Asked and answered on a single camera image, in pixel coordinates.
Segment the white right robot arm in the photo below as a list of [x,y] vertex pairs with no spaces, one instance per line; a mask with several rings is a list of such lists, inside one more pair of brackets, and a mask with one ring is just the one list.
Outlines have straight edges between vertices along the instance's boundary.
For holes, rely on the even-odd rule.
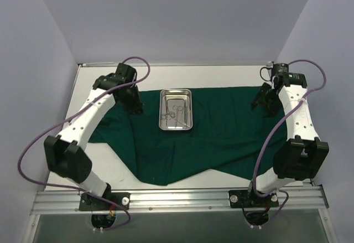
[[[314,178],[329,153],[329,145],[320,139],[311,119],[305,76],[296,73],[272,74],[272,83],[264,84],[260,97],[275,99],[284,111],[284,117],[270,131],[257,157],[252,176],[252,188],[246,191],[246,200],[257,206],[267,195],[283,186]],[[287,140],[273,156],[271,169],[258,174],[266,147],[277,129],[287,126]]]

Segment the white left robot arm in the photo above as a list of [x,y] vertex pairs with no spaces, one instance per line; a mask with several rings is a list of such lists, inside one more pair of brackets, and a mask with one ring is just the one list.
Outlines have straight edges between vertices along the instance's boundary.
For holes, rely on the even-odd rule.
[[111,188],[94,173],[85,149],[98,124],[117,103],[127,114],[143,113],[137,77],[135,68],[119,63],[115,72],[97,78],[77,115],[56,136],[47,136],[44,141],[49,170],[92,193],[92,204],[98,209],[111,205]]

